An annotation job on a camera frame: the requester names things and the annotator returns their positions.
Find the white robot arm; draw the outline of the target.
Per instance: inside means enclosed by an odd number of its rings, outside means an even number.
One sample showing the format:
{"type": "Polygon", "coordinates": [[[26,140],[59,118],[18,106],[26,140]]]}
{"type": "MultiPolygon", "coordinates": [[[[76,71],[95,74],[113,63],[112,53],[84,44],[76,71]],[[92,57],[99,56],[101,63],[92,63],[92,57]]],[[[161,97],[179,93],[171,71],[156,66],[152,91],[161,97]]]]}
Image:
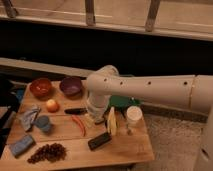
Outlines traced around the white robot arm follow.
{"type": "Polygon", "coordinates": [[[213,76],[124,77],[116,67],[106,65],[87,77],[86,86],[86,109],[95,120],[107,110],[111,95],[206,114],[208,119],[193,171],[213,171],[213,76]]]}

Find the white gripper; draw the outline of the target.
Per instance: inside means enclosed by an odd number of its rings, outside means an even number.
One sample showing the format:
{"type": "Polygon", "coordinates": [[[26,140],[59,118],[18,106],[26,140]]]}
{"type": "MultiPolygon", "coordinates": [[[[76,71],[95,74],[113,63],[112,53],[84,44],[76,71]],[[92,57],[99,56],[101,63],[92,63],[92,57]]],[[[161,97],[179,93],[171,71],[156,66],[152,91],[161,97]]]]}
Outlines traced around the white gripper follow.
{"type": "Polygon", "coordinates": [[[92,104],[89,100],[86,101],[86,109],[90,117],[94,120],[95,123],[100,123],[104,120],[104,113],[107,110],[107,107],[97,107],[92,104]]]}

